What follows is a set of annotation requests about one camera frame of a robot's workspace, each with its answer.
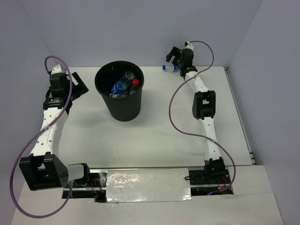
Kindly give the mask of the clear bottle white green label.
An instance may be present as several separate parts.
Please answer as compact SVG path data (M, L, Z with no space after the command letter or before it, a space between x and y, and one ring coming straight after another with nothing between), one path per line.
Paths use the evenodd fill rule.
M127 93L125 94L110 94L109 97L111 98L125 98L128 97L129 95Z

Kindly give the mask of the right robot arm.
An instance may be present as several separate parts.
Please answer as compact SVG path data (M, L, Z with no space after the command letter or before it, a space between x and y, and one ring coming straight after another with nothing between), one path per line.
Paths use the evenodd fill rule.
M194 92L192 115L200 127L199 136L204 138L204 169L203 175L190 175L190 181L204 178L207 183L215 183L222 179L226 173L226 166L221 154L223 149L217 143L214 126L216 114L216 93L210 90L199 76L197 68L193 65L194 45L185 43L183 49L173 47L166 55L166 61L172 63L173 71L178 70L184 83L188 83Z

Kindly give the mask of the blue label bottle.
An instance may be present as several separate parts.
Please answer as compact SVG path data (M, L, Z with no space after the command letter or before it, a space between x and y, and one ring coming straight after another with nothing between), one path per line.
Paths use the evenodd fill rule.
M163 71L165 72L170 72L170 73L174 73L174 72L179 72L180 71L180 67L177 67L173 64L171 65L163 65L162 66Z
M131 86L134 79L135 74L131 71L126 71L111 88L111 95L123 94Z

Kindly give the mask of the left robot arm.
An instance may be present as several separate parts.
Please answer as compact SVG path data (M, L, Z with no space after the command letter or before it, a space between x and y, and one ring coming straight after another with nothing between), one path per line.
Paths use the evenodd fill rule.
M19 167L30 190L65 188L68 182L75 181L81 187L88 186L92 175L86 163L64 165L58 157L60 138L69 116L73 100L88 92L79 75L74 72L70 82L64 72L50 75L50 87L43 103L43 133L28 157L22 157Z

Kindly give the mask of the red cap red label bottle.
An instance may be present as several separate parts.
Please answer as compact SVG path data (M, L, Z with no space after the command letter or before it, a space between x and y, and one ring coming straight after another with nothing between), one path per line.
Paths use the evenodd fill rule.
M138 89L139 89L139 84L140 84L140 82L139 82L138 79L134 79L134 80L132 81L132 86L130 87L130 90L129 90L129 94L130 94L130 95L132 95L132 94L134 94L135 92L138 91Z

